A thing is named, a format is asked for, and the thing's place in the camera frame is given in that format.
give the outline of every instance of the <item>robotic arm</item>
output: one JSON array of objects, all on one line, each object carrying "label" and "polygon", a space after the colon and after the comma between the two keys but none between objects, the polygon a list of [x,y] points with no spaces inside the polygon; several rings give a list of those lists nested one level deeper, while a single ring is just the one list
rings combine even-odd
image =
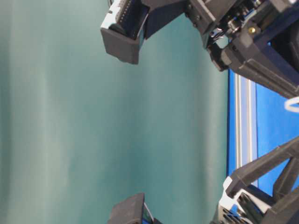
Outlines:
[{"label": "robotic arm", "polygon": [[[107,53],[138,64],[143,42],[183,13],[218,70],[299,95],[297,0],[115,0],[101,25]],[[220,48],[223,36],[229,43]]]}]

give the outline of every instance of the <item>blue panel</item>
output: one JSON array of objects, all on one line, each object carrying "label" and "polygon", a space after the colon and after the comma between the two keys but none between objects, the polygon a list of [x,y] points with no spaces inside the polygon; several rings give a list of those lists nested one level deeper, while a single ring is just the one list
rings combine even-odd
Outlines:
[{"label": "blue panel", "polygon": [[228,95],[228,175],[236,169],[235,154],[235,73],[229,72]]},{"label": "blue panel", "polygon": [[[286,99],[260,85],[256,87],[258,157],[299,135],[299,114],[284,108]],[[286,162],[259,179],[259,188],[272,195],[273,183]]]}]

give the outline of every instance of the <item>green backdrop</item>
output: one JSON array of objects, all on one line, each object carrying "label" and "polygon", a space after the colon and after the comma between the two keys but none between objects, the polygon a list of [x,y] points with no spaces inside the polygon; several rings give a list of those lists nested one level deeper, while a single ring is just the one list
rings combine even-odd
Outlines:
[{"label": "green backdrop", "polygon": [[105,53],[106,0],[2,0],[0,223],[104,224],[137,192],[208,223],[226,174],[227,74],[184,16],[140,64]]}]

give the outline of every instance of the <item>metal screw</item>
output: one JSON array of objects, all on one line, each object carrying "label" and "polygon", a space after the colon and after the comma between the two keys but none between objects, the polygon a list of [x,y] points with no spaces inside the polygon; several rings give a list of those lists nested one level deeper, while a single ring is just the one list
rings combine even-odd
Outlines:
[{"label": "metal screw", "polygon": [[248,32],[249,32],[250,34],[255,34],[255,33],[256,33],[256,29],[255,29],[254,27],[250,27],[250,28],[248,29]]}]

